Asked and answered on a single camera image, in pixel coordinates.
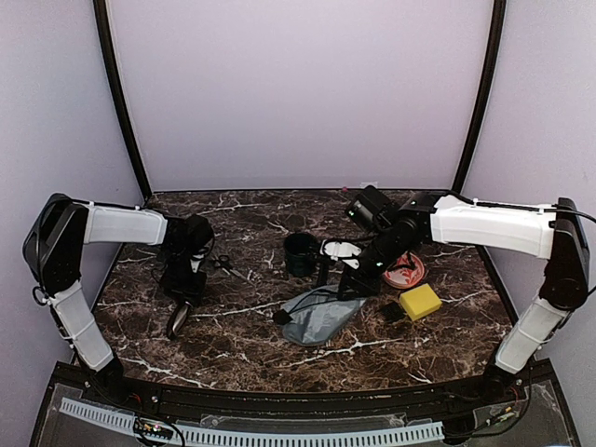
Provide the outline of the small black scissors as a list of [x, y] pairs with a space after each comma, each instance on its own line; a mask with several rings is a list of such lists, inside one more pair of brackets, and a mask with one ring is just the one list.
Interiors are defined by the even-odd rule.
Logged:
[[222, 269], [228, 275], [233, 275], [236, 278], [248, 281], [247, 277], [238, 271], [237, 268], [232, 264], [231, 258], [227, 254], [215, 256], [211, 263], [215, 269]]

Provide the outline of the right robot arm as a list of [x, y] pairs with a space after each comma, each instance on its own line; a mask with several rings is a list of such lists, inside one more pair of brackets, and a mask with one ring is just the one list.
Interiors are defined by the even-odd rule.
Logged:
[[589, 246], [583, 213], [573, 200], [515, 205], [465, 198], [447, 190], [414, 194], [397, 204], [369, 185], [347, 206], [347, 217], [367, 232], [362, 239], [330, 239], [322, 254], [345, 269], [339, 291], [363, 297], [379, 291], [380, 277], [420, 243], [464, 244], [532, 255], [546, 261], [536, 297], [494, 351], [475, 395], [494, 404], [509, 392], [533, 354], [591, 295]]

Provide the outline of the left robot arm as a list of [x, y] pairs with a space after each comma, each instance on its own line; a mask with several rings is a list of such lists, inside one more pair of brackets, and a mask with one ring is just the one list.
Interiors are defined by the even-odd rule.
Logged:
[[192, 309], [200, 305], [215, 235], [209, 221], [193, 214], [169, 217], [154, 210], [52, 195], [22, 246], [37, 284], [32, 294], [48, 306], [61, 337], [76, 354], [90, 384], [112, 406], [131, 398], [130, 383], [117, 354], [103, 338], [85, 297], [81, 278], [84, 248], [94, 243], [157, 246], [164, 264], [158, 281], [176, 303], [166, 335], [176, 339]]

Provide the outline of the silver hair clipper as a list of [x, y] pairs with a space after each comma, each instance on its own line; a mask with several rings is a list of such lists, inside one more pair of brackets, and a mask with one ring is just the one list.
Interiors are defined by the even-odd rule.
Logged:
[[175, 340], [179, 337], [192, 310], [192, 305], [186, 301], [176, 304], [166, 326], [166, 335], [170, 340]]

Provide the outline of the grey zipper pouch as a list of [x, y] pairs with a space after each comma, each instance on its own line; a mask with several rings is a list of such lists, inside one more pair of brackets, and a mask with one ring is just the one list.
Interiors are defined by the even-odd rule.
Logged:
[[283, 337], [300, 346], [325, 345], [366, 303], [348, 291], [339, 299], [337, 284], [320, 286], [290, 299], [273, 315]]

